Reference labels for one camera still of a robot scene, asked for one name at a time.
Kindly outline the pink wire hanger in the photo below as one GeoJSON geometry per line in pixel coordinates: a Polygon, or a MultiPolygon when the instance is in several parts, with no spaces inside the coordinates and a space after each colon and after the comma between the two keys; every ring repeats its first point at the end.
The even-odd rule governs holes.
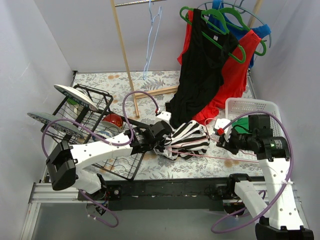
{"type": "MultiPolygon", "coordinates": [[[[207,127],[207,121],[209,120],[212,120],[212,121],[217,121],[217,118],[208,118],[204,121],[204,126],[205,126],[205,129],[206,129],[206,132],[208,133],[208,137],[209,139],[213,140],[214,142],[218,142],[218,140],[214,139],[214,138],[211,138],[211,135],[209,134],[209,130],[208,130],[208,127],[207,127]]],[[[225,161],[238,161],[238,162],[243,162],[243,163],[251,163],[251,164],[258,164],[259,162],[257,160],[255,161],[252,161],[252,160],[241,160],[241,159],[233,159],[233,158],[225,158],[225,157],[218,157],[218,156],[209,156],[209,155],[206,155],[206,154],[195,154],[195,153],[187,153],[187,152],[181,152],[181,151],[177,151],[177,150],[173,150],[172,148],[169,148],[168,149],[169,152],[172,152],[172,153],[176,153],[176,154],[185,154],[185,155],[189,155],[189,156],[194,156],[194,157],[206,157],[206,158],[211,158],[211,159],[219,159],[219,160],[225,160],[225,161]]]]}

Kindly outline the black white striped tank top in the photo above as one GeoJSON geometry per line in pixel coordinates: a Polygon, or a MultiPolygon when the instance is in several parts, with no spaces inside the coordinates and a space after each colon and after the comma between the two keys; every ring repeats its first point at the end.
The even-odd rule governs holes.
{"type": "Polygon", "coordinates": [[[177,158],[190,159],[191,155],[177,154],[168,151],[173,149],[183,153],[205,154],[210,146],[210,139],[205,127],[191,120],[172,131],[165,139],[157,143],[154,152],[172,161],[177,158]]]}

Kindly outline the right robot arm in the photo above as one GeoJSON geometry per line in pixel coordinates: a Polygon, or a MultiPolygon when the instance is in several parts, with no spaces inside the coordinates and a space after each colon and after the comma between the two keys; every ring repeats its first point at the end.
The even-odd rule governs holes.
{"type": "Polygon", "coordinates": [[[244,173],[228,178],[227,195],[240,198],[255,223],[258,240],[313,240],[314,233],[305,227],[295,201],[291,174],[294,154],[288,134],[274,136],[271,119],[281,121],[266,111],[252,111],[240,115],[248,117],[248,132],[238,133],[233,121],[219,118],[214,124],[219,136],[217,146],[233,155],[241,150],[252,151],[262,169],[268,203],[255,189],[252,179],[244,173]]]}

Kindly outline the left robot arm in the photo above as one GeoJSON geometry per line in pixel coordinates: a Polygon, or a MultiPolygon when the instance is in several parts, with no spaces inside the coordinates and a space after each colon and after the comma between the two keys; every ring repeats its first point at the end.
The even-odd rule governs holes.
{"type": "Polygon", "coordinates": [[[161,120],[145,130],[136,127],[133,133],[127,130],[109,138],[112,144],[96,141],[69,145],[67,141],[62,141],[46,160],[52,189],[62,191],[74,187],[84,190],[95,200],[101,200],[106,196],[107,185],[101,175],[86,171],[86,167],[104,160],[151,151],[171,132],[171,126],[161,120]]]}

